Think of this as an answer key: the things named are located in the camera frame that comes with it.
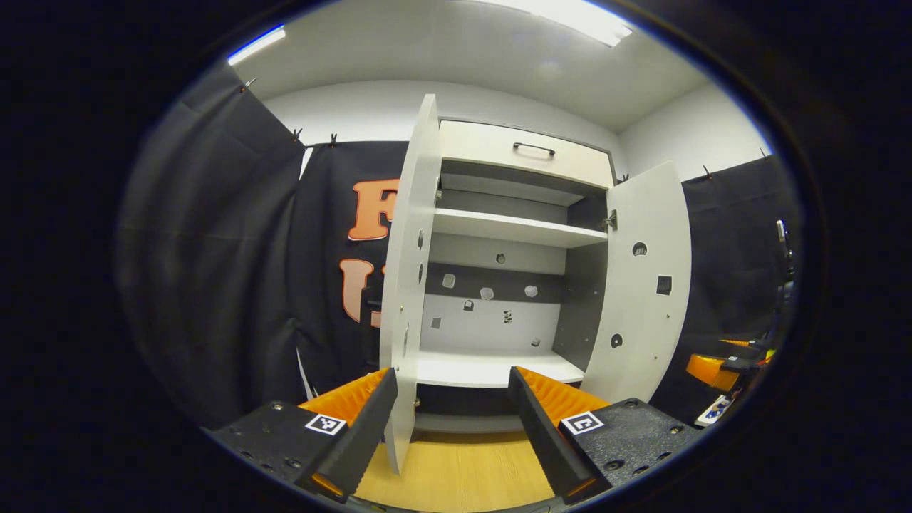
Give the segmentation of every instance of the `drawer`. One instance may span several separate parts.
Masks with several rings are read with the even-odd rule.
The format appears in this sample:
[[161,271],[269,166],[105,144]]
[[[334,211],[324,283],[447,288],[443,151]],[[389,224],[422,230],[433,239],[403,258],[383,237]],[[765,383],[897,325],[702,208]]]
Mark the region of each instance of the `drawer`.
[[547,174],[602,189],[614,185],[606,153],[540,133],[445,120],[440,122],[440,146],[447,160]]

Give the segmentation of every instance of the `white ceiling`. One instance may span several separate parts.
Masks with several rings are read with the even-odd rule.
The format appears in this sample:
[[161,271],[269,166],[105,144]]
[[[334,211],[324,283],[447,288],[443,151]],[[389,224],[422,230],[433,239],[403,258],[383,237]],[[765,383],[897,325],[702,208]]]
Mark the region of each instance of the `white ceiling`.
[[634,27],[609,48],[540,17],[464,0],[339,0],[235,65],[256,95],[361,80],[455,82],[535,99],[615,133],[708,80]]

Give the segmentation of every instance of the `orange letter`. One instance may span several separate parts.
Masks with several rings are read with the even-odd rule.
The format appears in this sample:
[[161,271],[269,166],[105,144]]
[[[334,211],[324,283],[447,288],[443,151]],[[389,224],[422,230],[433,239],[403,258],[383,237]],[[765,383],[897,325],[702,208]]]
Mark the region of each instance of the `orange letter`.
[[[342,308],[355,322],[361,321],[361,289],[368,283],[374,266],[364,260],[346,258],[339,262],[342,269]],[[380,326],[380,312],[370,312],[370,325]]]
[[[348,238],[377,240],[387,236],[389,230],[380,223],[380,214],[386,214],[388,221],[393,220],[399,179],[358,182],[352,189],[358,193],[358,210],[355,214],[355,226],[348,230]],[[387,199],[383,199],[383,193],[386,191],[392,192],[387,194]]]

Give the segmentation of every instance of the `white wall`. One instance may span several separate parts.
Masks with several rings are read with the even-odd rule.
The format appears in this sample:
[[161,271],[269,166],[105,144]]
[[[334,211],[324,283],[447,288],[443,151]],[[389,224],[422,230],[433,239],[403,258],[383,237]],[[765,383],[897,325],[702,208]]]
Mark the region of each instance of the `white wall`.
[[630,176],[666,160],[682,181],[760,159],[770,145],[747,115],[713,84],[672,100],[620,134]]
[[591,144],[611,152],[615,173],[629,173],[620,139],[603,127],[538,101],[449,82],[371,80],[301,90],[264,101],[289,129],[303,128],[305,144],[408,141],[427,93],[437,94],[444,117],[510,124]]

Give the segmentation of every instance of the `drawer handle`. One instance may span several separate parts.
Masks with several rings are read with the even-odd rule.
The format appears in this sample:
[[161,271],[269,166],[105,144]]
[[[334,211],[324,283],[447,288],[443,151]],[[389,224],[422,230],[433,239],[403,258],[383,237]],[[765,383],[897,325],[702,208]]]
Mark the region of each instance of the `drawer handle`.
[[513,149],[514,149],[514,150],[516,150],[516,149],[519,148],[520,146],[528,146],[529,148],[537,148],[537,149],[539,149],[539,150],[545,150],[545,151],[548,152],[548,154],[551,155],[552,157],[554,157],[554,154],[557,153],[557,152],[555,152],[554,150],[551,150],[550,148],[542,148],[541,146],[534,146],[534,145],[532,145],[532,144],[526,144],[525,142],[514,142],[514,143],[513,143]]

